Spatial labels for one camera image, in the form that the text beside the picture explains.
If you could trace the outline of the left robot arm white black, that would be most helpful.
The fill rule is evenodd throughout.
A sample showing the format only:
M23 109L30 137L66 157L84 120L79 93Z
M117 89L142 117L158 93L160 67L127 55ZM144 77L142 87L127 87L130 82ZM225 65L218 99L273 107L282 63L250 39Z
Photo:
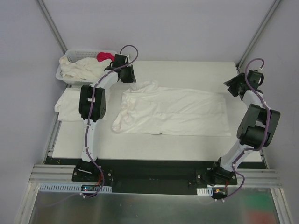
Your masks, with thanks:
M114 56L114 61L104 69L104 75L98 81L81 87L78 111L83 119L85 134L81 157L73 170L74 182L96 182L101 179L100 171L94 164L98 159L99 138L96 133L99 120L103 119L106 113L107 92L118 81L123 83L136 81L133 65L123 54Z

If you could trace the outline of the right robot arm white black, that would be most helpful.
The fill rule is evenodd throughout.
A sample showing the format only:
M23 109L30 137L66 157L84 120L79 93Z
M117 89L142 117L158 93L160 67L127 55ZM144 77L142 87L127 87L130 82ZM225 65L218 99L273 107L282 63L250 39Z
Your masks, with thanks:
M280 112L271 109L258 88L264 74L250 70L224 82L233 97L239 97L247 111L238 127L237 141L223 157L213 164L210 172L212 184L226 184L236 175L236 168L252 152L267 147L277 128Z

